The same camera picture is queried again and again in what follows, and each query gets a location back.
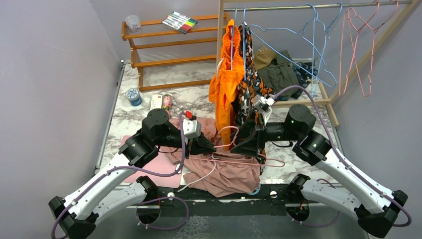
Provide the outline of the pink shorts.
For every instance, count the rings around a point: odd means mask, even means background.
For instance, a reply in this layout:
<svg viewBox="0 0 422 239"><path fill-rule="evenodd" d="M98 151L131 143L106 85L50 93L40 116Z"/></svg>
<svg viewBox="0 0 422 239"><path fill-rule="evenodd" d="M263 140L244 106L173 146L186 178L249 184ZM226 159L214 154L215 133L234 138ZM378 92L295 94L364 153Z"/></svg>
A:
<svg viewBox="0 0 422 239"><path fill-rule="evenodd" d="M233 154L223 148L217 148L213 155L190 156L258 163L255 158ZM217 198L233 193L251 193L260 183L261 167L259 166L217 163L189 158L185 159L184 166L190 171L183 176L190 188L208 191Z"/></svg>

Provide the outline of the camouflage orange black shorts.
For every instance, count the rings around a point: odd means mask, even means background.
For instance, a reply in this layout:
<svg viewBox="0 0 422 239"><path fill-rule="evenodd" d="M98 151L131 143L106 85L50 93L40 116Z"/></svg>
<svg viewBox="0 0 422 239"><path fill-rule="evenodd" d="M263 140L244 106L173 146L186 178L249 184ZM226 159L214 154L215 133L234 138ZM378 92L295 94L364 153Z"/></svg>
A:
<svg viewBox="0 0 422 239"><path fill-rule="evenodd" d="M268 97L273 95L273 90L266 86L258 74L254 65L254 53L252 36L249 26L245 24L245 45L246 45L246 80L238 84L236 102L233 103L235 116L235 125L239 128L247 120L259 122L260 116L252 107L252 99L256 96ZM239 46L239 55L241 56L241 46Z"/></svg>

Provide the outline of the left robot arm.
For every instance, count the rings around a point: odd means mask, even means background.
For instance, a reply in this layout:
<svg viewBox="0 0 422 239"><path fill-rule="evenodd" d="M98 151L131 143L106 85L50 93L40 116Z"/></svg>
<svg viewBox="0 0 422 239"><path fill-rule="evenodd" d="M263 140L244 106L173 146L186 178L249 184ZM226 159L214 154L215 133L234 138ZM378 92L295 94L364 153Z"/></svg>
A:
<svg viewBox="0 0 422 239"><path fill-rule="evenodd" d="M162 197L151 180L154 172L146 170L145 165L158 156L163 146L179 149L182 161L190 155L216 152L196 116L182 112L179 126L174 126L164 109L153 109L107 166L75 192L49 201L55 217L53 227L61 228L67 239L85 239L100 222L128 206L146 205L156 215Z"/></svg>

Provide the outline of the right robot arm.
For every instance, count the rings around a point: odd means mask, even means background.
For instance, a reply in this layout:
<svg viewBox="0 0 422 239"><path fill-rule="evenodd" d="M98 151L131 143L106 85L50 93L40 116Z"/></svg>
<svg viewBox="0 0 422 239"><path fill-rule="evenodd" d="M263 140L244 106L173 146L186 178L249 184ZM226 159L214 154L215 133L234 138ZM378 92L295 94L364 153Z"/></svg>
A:
<svg viewBox="0 0 422 239"><path fill-rule="evenodd" d="M368 234L384 238L394 226L408 196L372 180L347 160L330 140L314 131L316 117L305 105L289 108L284 122L248 120L238 133L232 153L258 157L269 141L294 141L295 155L330 175L344 191L298 174L287 185L292 202L316 201L355 219Z"/></svg>

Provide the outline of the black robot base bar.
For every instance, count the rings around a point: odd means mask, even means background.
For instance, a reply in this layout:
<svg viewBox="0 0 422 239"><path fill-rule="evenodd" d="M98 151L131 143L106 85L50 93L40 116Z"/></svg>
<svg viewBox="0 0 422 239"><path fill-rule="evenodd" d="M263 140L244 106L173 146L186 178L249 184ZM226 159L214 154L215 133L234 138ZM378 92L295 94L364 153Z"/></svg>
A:
<svg viewBox="0 0 422 239"><path fill-rule="evenodd" d="M303 200L288 195L287 184L263 184L254 195L234 193L217 198L199 189L159 188L160 200L153 203L138 203L134 207L142 215L159 214L162 217L189 216L285 216L287 208L306 206Z"/></svg>

